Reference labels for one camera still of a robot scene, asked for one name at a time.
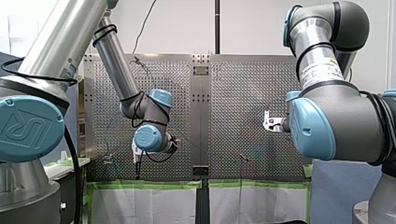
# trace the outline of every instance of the perforated metal panel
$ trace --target perforated metal panel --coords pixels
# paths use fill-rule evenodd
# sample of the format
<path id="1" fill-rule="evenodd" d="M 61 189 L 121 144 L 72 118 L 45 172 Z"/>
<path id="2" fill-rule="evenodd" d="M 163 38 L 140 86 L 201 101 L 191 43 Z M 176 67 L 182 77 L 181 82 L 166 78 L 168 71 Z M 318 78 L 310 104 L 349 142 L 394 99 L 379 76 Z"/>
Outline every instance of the perforated metal panel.
<path id="1" fill-rule="evenodd" d="M 190 57 L 179 57 L 173 61 L 146 56 L 139 58 L 147 69 L 134 63 L 132 57 L 129 60 L 140 90 L 149 93 L 150 90 L 158 88 L 172 92 L 174 107 L 170 113 L 168 132 L 182 140 L 181 148 L 167 162 L 155 163 L 144 157 L 141 178 L 191 179 L 190 145 L 185 142 L 191 129 L 191 66 L 186 60 Z M 89 169 L 90 180 L 134 179 L 134 157 L 131 150 L 134 129 L 131 121 L 121 117 L 119 98 L 99 57 L 93 57 L 92 62 L 86 62 L 86 66 L 92 70 L 92 112 L 88 113 L 92 113 L 92 151 L 96 154 Z M 168 154 L 152 156 L 155 160 L 164 157 L 168 157 Z"/>
<path id="2" fill-rule="evenodd" d="M 141 178 L 192 179 L 193 165 L 208 164 L 210 178 L 304 180 L 303 164 L 311 160 L 298 154 L 287 134 L 262 127 L 264 110 L 284 117 L 286 93 L 299 89 L 294 59 L 210 55 L 210 62 L 203 65 L 194 56 L 139 55 L 145 70 L 127 55 L 142 91 L 160 88 L 173 93 L 168 130 L 182 140 L 170 161 L 143 160 Z M 194 67 L 200 69 L 196 66 L 208 66 L 209 74 L 194 75 Z M 134 130 L 131 121 L 120 116 L 119 99 L 97 55 L 86 59 L 85 76 L 86 145 L 93 158 L 88 177 L 134 179 Z"/>
<path id="3" fill-rule="evenodd" d="M 290 138 L 264 130 L 264 110 L 285 117 L 286 93 L 299 90 L 295 62 L 277 56 L 214 56 L 211 64 L 211 178 L 304 179 Z"/>

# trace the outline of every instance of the ur logo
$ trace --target ur logo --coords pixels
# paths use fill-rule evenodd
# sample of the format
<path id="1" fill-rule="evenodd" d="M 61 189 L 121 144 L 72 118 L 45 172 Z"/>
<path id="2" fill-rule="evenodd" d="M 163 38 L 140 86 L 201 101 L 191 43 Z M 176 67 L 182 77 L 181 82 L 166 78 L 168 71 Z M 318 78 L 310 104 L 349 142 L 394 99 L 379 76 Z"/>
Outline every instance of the ur logo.
<path id="1" fill-rule="evenodd" d="M 19 109 L 9 115 L 5 124 L 0 124 L 0 141 L 9 145 L 39 149 L 51 123 L 51 119 Z"/>
<path id="2" fill-rule="evenodd" d="M 143 143 L 147 143 L 150 139 L 150 132 L 145 131 L 145 130 L 141 130 L 140 131 L 141 134 L 139 134 L 139 140 Z"/>

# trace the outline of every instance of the silver metal tube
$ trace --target silver metal tube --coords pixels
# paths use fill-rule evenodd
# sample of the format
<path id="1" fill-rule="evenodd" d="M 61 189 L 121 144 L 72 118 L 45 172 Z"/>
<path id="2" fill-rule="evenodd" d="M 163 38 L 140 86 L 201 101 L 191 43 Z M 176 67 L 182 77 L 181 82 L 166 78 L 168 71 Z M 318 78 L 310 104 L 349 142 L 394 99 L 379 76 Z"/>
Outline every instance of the silver metal tube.
<path id="1" fill-rule="evenodd" d="M 352 67 L 353 61 L 355 60 L 357 51 L 351 52 L 343 52 L 336 51 L 335 57 L 337 58 L 338 65 L 340 65 L 341 72 L 344 75 L 344 78 L 347 78 L 350 68 Z"/>
<path id="2" fill-rule="evenodd" d="M 111 24 L 108 11 L 99 24 L 99 28 Z M 93 40 L 100 38 L 110 28 L 103 30 L 95 35 Z M 132 74 L 128 61 L 122 50 L 119 39 L 115 32 L 108 33 L 105 37 L 98 40 L 96 48 L 102 58 L 103 64 L 108 72 L 111 82 L 120 100 L 130 98 L 139 93 L 134 75 Z"/>
<path id="3" fill-rule="evenodd" d="M 291 43 L 297 58 L 305 53 L 298 64 L 302 89 L 322 81 L 344 80 L 332 48 L 318 46 L 306 52 L 318 43 L 329 43 L 331 36 L 332 27 L 320 18 L 306 19 L 291 30 Z"/>
<path id="4" fill-rule="evenodd" d="M 107 4 L 107 0 L 60 0 L 19 72 L 38 77 L 74 78 Z M 67 99 L 68 83 L 20 77 L 7 79 Z"/>

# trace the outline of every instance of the robotic arm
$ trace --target robotic arm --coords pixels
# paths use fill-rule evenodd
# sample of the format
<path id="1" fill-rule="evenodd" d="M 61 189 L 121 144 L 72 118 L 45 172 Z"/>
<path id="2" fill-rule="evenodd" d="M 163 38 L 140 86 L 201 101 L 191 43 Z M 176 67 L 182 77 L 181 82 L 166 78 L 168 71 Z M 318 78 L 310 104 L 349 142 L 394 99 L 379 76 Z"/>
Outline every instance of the robotic arm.
<path id="1" fill-rule="evenodd" d="M 369 203 L 370 224 L 396 223 L 396 91 L 378 96 L 345 81 L 368 34 L 366 13 L 351 2 L 291 9 L 284 45 L 297 58 L 302 90 L 288 93 L 286 118 L 266 115 L 264 127 L 290 133 L 308 158 L 382 164 Z"/>
<path id="2" fill-rule="evenodd" d="M 19 70 L 7 69 L 11 63 L 2 66 L 13 74 L 0 78 L 2 222 L 60 223 L 64 206 L 59 184 L 48 180 L 39 159 L 64 136 L 66 91 L 77 83 L 74 76 L 92 37 L 120 98 L 121 113 L 143 120 L 134 133 L 135 144 L 146 152 L 175 152 L 176 140 L 166 132 L 172 94 L 152 90 L 146 95 L 137 88 L 116 36 L 117 27 L 108 17 L 117 3 L 59 1 Z"/>
<path id="3" fill-rule="evenodd" d="M 146 152 L 174 152 L 175 138 L 166 132 L 172 94 L 152 90 L 150 95 L 139 91 L 134 75 L 117 38 L 117 28 L 110 21 L 110 11 L 105 13 L 93 37 L 111 82 L 120 98 L 120 112 L 128 119 L 142 119 L 134 133 L 136 146 Z"/>

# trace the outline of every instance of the green tape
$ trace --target green tape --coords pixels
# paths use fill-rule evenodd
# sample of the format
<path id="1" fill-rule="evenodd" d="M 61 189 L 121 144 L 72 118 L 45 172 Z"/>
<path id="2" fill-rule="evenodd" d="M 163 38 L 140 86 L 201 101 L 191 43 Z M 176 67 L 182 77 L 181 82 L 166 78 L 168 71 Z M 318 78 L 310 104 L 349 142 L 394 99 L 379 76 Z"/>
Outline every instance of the green tape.
<path id="1" fill-rule="evenodd" d="M 92 198 L 93 198 L 93 191 L 94 188 L 90 188 L 90 185 L 88 183 L 87 186 L 87 212 L 88 212 L 88 224 L 92 224 Z"/>
<path id="2" fill-rule="evenodd" d="M 308 186 L 306 193 L 306 223 L 311 223 L 311 198 L 312 198 L 312 185 Z"/>
<path id="3" fill-rule="evenodd" d="M 308 189 L 310 182 L 277 182 L 263 180 L 209 180 L 210 188 L 240 188 L 240 187 L 259 187 L 272 189 Z"/>
<path id="4" fill-rule="evenodd" d="M 311 178 L 314 171 L 314 164 L 303 165 L 305 178 Z"/>
<path id="5" fill-rule="evenodd" d="M 201 181 L 151 182 L 143 180 L 115 180 L 109 182 L 90 182 L 93 189 L 200 189 Z"/>

